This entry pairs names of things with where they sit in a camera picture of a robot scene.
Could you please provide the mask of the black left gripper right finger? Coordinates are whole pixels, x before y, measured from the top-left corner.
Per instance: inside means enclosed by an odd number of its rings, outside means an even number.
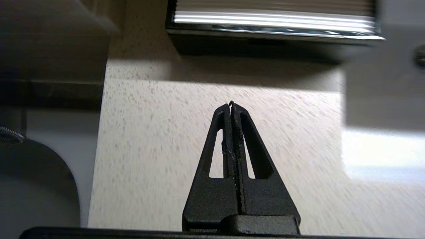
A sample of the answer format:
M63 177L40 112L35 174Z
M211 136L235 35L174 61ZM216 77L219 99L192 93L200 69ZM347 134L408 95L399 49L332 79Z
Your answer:
M299 233L300 214L249 114L232 104L238 233Z

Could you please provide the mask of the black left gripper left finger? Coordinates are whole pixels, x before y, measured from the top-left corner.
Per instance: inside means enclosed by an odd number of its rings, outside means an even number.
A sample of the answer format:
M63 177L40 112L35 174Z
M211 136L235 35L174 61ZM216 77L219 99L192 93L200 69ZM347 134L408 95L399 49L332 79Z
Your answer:
M223 177L211 178L209 173L219 131L222 132ZM182 213L182 230L218 232L223 219L239 212L237 188L231 113L229 105L224 104L214 111Z

